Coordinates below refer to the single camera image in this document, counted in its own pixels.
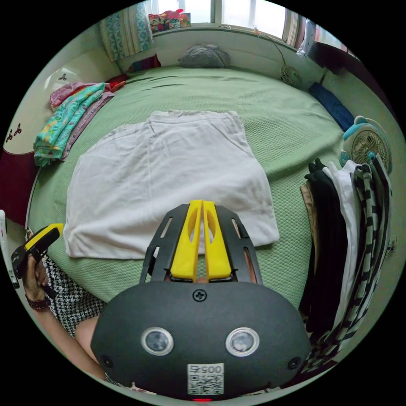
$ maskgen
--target green bedspread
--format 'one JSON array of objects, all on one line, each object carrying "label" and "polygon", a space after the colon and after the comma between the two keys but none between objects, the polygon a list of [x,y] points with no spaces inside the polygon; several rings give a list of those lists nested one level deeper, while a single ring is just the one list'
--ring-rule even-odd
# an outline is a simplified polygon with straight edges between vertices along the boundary
[{"label": "green bedspread", "polygon": [[[79,156],[114,128],[144,121],[155,110],[234,110],[242,117],[248,143],[268,176],[280,233],[276,244],[257,249],[263,282],[297,308],[311,249],[299,186],[305,182],[309,161],[320,157],[338,165],[343,132],[310,94],[260,74],[169,67],[132,78],[96,114],[67,160],[41,171],[29,226],[37,231],[50,223],[65,223],[66,191]],[[106,302],[137,284],[142,268],[142,261],[70,258],[62,237],[48,254],[73,280]],[[203,274],[200,258],[199,275]]]}]

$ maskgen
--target bracelet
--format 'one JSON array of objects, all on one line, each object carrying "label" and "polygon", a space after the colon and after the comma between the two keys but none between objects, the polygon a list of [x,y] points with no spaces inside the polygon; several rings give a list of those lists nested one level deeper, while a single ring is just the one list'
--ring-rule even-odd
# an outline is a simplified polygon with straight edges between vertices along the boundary
[{"label": "bracelet", "polygon": [[25,295],[25,297],[28,301],[30,308],[34,310],[45,310],[51,304],[50,300],[47,297],[45,297],[44,300],[31,300],[28,299],[27,295]]}]

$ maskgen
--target qr code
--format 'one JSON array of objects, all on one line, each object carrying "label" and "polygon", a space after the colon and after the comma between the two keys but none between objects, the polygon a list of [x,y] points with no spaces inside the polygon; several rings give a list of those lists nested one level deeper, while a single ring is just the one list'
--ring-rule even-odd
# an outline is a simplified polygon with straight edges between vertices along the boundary
[{"label": "qr code", "polygon": [[222,395],[224,364],[188,364],[187,381],[189,395]]}]

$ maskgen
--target human hand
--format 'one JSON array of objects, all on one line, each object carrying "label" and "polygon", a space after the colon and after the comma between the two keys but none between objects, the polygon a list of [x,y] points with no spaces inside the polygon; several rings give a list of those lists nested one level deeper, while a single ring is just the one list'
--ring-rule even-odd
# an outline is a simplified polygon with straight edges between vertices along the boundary
[{"label": "human hand", "polygon": [[45,299],[43,286],[48,284],[48,277],[42,261],[36,264],[32,255],[28,257],[27,272],[22,278],[22,283],[29,300]]}]

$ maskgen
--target white t-shirt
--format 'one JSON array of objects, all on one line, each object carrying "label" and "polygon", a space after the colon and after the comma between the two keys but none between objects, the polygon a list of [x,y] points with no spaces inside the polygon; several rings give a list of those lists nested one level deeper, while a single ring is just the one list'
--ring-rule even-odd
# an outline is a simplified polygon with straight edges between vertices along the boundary
[{"label": "white t-shirt", "polygon": [[154,112],[103,137],[68,187],[66,253],[142,259],[165,214],[191,200],[236,212],[255,246],[279,239],[267,177],[236,112]]},{"label": "white t-shirt", "polygon": [[349,160],[341,170],[338,170],[333,162],[329,162],[327,167],[323,168],[323,172],[332,180],[337,190],[340,200],[340,211],[346,223],[348,240],[340,303],[336,312],[333,328],[339,325],[344,318],[350,301],[356,272],[361,205],[359,199],[356,198],[356,192],[354,192],[350,177],[350,173],[354,173],[356,166],[353,161]]}]

